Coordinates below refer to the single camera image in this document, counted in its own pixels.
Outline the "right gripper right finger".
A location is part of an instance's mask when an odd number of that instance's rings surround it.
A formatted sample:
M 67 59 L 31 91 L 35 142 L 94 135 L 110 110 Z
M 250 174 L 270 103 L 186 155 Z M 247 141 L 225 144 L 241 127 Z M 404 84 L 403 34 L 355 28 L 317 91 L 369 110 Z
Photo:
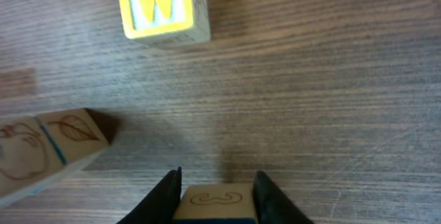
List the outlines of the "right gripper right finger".
M 253 198 L 260 224 L 314 224 L 264 171 L 257 171 Z

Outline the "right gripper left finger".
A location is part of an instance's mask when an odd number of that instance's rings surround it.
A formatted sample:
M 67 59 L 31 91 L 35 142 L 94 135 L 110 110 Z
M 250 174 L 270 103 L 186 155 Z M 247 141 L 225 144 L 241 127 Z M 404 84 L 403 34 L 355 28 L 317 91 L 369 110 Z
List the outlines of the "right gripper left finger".
M 117 224 L 172 224 L 181 202 L 182 168 L 170 170 Z

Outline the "blue letter P block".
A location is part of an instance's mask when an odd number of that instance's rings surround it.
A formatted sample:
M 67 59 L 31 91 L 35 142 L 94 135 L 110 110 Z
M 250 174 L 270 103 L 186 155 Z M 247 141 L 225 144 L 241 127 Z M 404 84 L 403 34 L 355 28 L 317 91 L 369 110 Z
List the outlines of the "blue letter P block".
M 258 224 L 252 184 L 193 185 L 176 209 L 175 224 Z

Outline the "red letter A block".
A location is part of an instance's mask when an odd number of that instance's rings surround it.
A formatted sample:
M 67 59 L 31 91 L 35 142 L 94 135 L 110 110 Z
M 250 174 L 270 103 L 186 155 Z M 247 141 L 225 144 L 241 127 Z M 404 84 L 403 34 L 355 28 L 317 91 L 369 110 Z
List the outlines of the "red letter A block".
M 114 142 L 121 121 L 90 108 L 35 114 L 32 118 L 48 138 L 64 165 L 90 163 Z

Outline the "red letter I block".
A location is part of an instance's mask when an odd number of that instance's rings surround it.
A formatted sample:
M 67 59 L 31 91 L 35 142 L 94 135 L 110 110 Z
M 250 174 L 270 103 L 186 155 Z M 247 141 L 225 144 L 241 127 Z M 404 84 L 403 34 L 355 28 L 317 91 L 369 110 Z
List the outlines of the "red letter I block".
M 67 162 L 35 116 L 1 124 L 1 207 L 67 177 Z

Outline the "yellow block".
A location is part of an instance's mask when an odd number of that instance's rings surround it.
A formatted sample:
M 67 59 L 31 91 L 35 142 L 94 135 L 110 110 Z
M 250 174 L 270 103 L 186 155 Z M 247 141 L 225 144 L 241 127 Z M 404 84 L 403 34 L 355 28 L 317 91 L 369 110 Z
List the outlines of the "yellow block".
M 158 48 L 211 40 L 207 0 L 119 0 L 128 39 Z

